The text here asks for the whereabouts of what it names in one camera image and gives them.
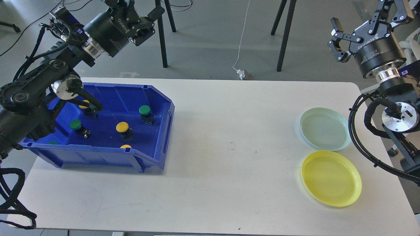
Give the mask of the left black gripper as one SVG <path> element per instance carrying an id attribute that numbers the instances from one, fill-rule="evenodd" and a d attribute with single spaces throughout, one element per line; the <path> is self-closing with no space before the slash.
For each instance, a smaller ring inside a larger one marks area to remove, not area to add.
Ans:
<path id="1" fill-rule="evenodd" d="M 128 44 L 129 37 L 139 46 L 153 36 L 155 21 L 165 12 L 163 7 L 156 6 L 146 17 L 139 17 L 134 4 L 134 0 L 106 0 L 109 9 L 84 26 L 88 36 L 110 57 Z"/>

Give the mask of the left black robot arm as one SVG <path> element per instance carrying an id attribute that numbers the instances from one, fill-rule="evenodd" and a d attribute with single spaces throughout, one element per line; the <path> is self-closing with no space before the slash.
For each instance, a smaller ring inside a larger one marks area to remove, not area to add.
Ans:
<path id="1" fill-rule="evenodd" d="M 11 83 L 1 87 L 1 160 L 24 138 L 34 141 L 55 132 L 55 120 L 66 103 L 99 112 L 102 104 L 84 90 L 74 71 L 80 62 L 92 67 L 103 53 L 114 57 L 128 42 L 141 45 L 155 33 L 156 21 L 165 9 L 160 2 L 145 17 L 138 15 L 133 0 L 105 0 L 106 12 L 87 25 L 71 11 L 57 5 L 49 24 L 41 30 L 30 56 Z"/>

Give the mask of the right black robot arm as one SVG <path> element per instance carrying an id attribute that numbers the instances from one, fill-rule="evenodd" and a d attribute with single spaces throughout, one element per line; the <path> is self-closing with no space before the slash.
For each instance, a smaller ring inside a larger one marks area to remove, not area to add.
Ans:
<path id="1" fill-rule="evenodd" d="M 349 109 L 348 131 L 358 151 L 375 167 L 419 184 L 419 149 L 407 133 L 419 131 L 419 76 L 399 72 L 405 54 L 393 31 L 414 19 L 407 0 L 380 0 L 372 19 L 344 33 L 337 18 L 332 18 L 332 39 L 328 46 L 336 61 L 354 57 L 365 79 L 376 79 L 373 93 L 360 95 Z M 402 170 L 385 164 L 371 154 L 356 133 L 355 116 L 363 102 L 371 100 L 364 114 L 365 127 L 375 136 L 390 139 L 403 155 Z"/>

